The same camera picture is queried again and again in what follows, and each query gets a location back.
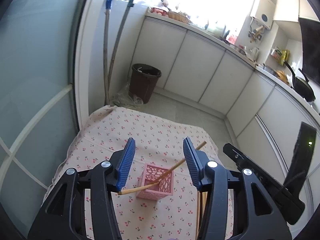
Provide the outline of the blue handled mop pole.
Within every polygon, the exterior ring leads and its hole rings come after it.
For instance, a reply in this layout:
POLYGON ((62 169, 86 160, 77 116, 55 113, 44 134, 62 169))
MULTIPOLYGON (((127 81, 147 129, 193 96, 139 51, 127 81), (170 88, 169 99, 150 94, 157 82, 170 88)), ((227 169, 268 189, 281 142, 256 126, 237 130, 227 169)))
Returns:
POLYGON ((104 42, 103 42, 103 67, 104 67, 104 89, 105 89, 105 101, 104 105, 109 102, 109 81, 108 81, 108 23, 110 10, 112 6, 112 0, 105 1, 105 24, 104 24, 104 42))

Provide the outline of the wooden chopstick one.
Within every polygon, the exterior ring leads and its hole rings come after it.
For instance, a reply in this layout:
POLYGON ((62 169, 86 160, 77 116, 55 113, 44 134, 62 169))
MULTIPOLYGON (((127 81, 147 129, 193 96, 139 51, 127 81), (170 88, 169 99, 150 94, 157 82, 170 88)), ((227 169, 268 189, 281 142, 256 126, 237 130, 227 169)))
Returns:
POLYGON ((151 187, 153 187, 154 185, 159 184, 159 182, 161 180, 163 180, 164 178, 166 178, 174 169, 178 168, 180 165, 182 165, 185 162, 185 158, 183 158, 182 160, 180 160, 179 162, 177 162, 174 166, 172 166, 170 169, 168 169, 166 172, 164 172, 161 176, 159 176, 156 180, 153 181, 153 183, 145 185, 145 186, 140 186, 137 188, 132 188, 132 189, 126 189, 126 190, 121 190, 118 192, 119 195, 125 195, 125 194, 131 194, 134 192, 138 192, 138 191, 142 191, 142 190, 146 190, 149 189, 151 187))

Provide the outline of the clear plastic bag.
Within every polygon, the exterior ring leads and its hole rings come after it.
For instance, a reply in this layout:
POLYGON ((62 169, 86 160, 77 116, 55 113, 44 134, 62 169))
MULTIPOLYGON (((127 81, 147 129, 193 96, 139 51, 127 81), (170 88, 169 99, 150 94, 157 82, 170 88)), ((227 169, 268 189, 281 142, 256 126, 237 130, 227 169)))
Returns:
POLYGON ((139 109, 142 105, 144 105, 144 102, 135 94, 130 94, 129 86, 130 84, 127 83, 118 93, 113 96, 111 102, 117 107, 139 109))

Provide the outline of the yellow bottles on shelf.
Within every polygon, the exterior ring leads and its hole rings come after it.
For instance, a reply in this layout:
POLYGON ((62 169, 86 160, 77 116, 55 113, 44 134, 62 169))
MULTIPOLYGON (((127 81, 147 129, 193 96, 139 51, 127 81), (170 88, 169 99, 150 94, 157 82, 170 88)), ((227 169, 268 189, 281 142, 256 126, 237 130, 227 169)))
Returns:
POLYGON ((285 50, 281 51, 281 56, 280 56, 280 59, 279 59, 279 64, 281 66, 283 66, 284 62, 288 60, 289 55, 290 55, 290 51, 288 49, 285 49, 285 50))

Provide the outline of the wooden chopstick two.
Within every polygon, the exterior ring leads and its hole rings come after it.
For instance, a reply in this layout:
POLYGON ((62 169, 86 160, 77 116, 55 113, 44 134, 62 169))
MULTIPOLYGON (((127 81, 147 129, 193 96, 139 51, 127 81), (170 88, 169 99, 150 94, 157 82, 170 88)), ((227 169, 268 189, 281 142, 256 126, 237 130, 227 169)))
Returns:
POLYGON ((196 235, 195 235, 195 240, 197 240, 198 233, 199 233, 200 213, 201 213, 201 194, 200 194, 199 191, 197 191, 196 235))

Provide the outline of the white cabinet row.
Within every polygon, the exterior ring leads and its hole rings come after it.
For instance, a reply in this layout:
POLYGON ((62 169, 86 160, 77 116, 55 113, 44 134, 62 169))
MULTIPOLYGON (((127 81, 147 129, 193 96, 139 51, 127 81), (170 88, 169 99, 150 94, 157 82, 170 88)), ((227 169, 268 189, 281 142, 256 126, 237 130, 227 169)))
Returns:
POLYGON ((189 25, 144 15, 131 59, 158 68, 155 95, 225 121, 236 147, 284 181, 301 123, 319 114, 291 87, 223 42, 189 25))

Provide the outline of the woven bread basket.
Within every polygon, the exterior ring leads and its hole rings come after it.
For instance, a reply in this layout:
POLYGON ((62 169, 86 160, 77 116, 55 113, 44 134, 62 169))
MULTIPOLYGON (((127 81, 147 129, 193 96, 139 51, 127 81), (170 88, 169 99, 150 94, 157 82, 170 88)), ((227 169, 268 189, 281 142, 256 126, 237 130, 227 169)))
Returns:
POLYGON ((169 11, 167 12, 167 15, 169 18, 185 23, 185 24, 189 24, 191 23, 191 20, 189 20, 186 16, 184 16, 183 14, 180 14, 178 12, 174 12, 174 11, 169 11))

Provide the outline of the red fruit basket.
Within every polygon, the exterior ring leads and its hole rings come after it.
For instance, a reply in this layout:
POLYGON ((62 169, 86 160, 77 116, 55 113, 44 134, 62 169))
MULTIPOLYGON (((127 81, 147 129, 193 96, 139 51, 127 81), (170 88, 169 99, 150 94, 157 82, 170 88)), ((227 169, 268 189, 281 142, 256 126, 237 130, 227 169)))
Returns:
POLYGON ((157 14, 157 15, 161 15, 161 16, 164 16, 164 17, 168 17, 168 13, 167 11, 163 10, 163 9, 159 9, 159 8, 151 8, 150 9, 150 12, 152 14, 157 14))

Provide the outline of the white electric kettle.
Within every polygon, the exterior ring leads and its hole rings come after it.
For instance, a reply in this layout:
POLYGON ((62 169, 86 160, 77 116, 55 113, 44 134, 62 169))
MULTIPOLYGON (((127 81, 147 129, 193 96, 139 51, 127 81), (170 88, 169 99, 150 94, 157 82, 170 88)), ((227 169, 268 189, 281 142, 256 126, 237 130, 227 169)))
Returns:
POLYGON ((251 49, 251 52, 250 52, 250 59, 252 61, 256 61, 257 60, 257 57, 258 57, 258 54, 259 54, 259 48, 258 47, 254 47, 251 49))

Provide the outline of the white wall water heater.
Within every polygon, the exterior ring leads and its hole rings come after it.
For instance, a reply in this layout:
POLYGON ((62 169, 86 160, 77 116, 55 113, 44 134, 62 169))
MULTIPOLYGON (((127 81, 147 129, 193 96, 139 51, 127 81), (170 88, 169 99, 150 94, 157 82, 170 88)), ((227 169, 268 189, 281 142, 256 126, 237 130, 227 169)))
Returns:
POLYGON ((276 5, 271 0, 254 0, 250 16, 270 30, 276 5))

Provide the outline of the frosted glass sliding door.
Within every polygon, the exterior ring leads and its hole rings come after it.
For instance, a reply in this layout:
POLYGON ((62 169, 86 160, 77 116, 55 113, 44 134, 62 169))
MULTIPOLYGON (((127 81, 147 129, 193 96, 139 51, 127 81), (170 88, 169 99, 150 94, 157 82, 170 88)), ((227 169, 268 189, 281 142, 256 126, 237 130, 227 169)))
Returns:
POLYGON ((12 0, 1 18, 1 205, 26 236, 77 134, 69 42, 78 0, 12 0))

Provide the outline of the cherry print tablecloth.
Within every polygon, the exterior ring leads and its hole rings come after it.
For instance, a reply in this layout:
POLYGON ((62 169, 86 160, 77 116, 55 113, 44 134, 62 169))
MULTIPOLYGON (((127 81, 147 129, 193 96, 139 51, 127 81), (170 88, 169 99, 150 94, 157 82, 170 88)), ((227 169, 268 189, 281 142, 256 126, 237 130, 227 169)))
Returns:
MULTIPOLYGON (((125 186, 131 189, 151 184, 183 159, 186 137, 194 146, 201 146, 210 160, 218 161, 217 146, 200 127, 105 106, 90 115, 52 182, 70 167, 84 171, 110 159, 133 138, 136 152, 125 186)), ((149 189, 112 198, 123 239, 195 238, 197 190, 185 162, 149 189)))

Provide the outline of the dark brown trash bin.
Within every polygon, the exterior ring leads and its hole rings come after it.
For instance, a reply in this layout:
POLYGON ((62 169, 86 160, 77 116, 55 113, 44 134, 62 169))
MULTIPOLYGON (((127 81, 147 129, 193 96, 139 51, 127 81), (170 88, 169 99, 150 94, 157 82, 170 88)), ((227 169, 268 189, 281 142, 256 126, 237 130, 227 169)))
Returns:
POLYGON ((162 72, 153 66, 142 63, 133 64, 131 70, 129 95, 131 97, 136 96, 144 104, 147 104, 162 72))

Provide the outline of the wooden chopstick three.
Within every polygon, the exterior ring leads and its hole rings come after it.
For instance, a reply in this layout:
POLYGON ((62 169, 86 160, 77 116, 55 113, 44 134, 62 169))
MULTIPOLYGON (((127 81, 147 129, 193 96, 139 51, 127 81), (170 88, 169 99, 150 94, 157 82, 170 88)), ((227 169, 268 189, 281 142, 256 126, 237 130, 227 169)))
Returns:
POLYGON ((208 192, 201 193, 202 215, 204 215, 204 211, 206 209, 207 195, 208 195, 208 192))

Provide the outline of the dark handled broom pole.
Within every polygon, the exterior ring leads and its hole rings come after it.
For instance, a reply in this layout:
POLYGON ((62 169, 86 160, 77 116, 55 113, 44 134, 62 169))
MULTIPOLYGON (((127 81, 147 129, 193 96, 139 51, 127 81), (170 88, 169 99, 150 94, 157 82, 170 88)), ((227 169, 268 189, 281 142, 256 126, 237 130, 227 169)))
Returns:
POLYGON ((129 14, 129 10, 132 7, 134 7, 134 0, 125 0, 125 1, 128 1, 128 4, 127 4, 125 12, 123 14, 123 18, 121 19, 121 23, 120 23, 119 30, 118 30, 118 33, 117 33, 117 36, 116 36, 116 40, 115 40, 115 44, 114 44, 114 48, 113 48, 113 52, 112 52, 112 56, 111 56, 111 61, 110 61, 110 67, 109 67, 109 72, 108 72, 108 91, 110 91, 110 85, 111 85, 111 78, 112 78, 114 62, 115 62, 115 59, 116 59, 116 54, 117 54, 120 38, 121 38, 123 29, 124 29, 124 25, 125 25, 126 19, 128 17, 128 14, 129 14))

